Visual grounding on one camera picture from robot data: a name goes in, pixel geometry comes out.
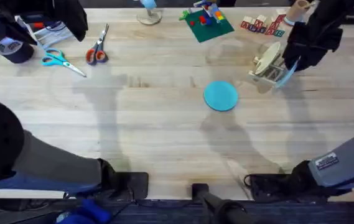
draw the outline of red scissors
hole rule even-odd
[[[109,25],[106,24],[105,28],[101,32],[100,38],[96,41],[95,45],[87,51],[85,55],[85,60],[89,65],[96,65],[97,62],[106,62],[108,60],[108,56],[103,51],[103,39],[108,32]]]

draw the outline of sticker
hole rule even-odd
[[[334,152],[315,161],[315,165],[318,170],[326,169],[335,164],[338,164],[338,158]]]

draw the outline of scissors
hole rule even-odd
[[[44,66],[63,65],[65,67],[70,68],[73,71],[79,73],[81,76],[87,77],[82,71],[80,71],[80,69],[76,68],[70,62],[68,62],[60,50],[55,49],[55,48],[47,48],[45,50],[45,56],[42,58],[41,63]]]
[[[89,65],[95,65],[97,62],[106,62],[108,60],[108,56],[103,51],[103,39],[108,32],[109,25],[106,24],[105,28],[101,32],[100,38],[96,41],[95,45],[87,51],[85,55],[85,60]]]

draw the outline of blue disc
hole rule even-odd
[[[204,90],[206,104],[216,111],[228,111],[238,102],[236,88],[226,81],[215,81]]]

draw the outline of green mat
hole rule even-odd
[[[189,14],[185,18],[188,26],[192,30],[193,34],[195,34],[195,37],[199,43],[234,31],[233,27],[226,18],[221,23],[217,23],[214,17],[211,17],[210,19],[212,20],[212,24],[209,26],[202,26],[199,21],[199,16],[202,16],[203,13],[206,12],[204,10],[200,10],[198,12]],[[195,25],[191,26],[190,21],[194,21]]]

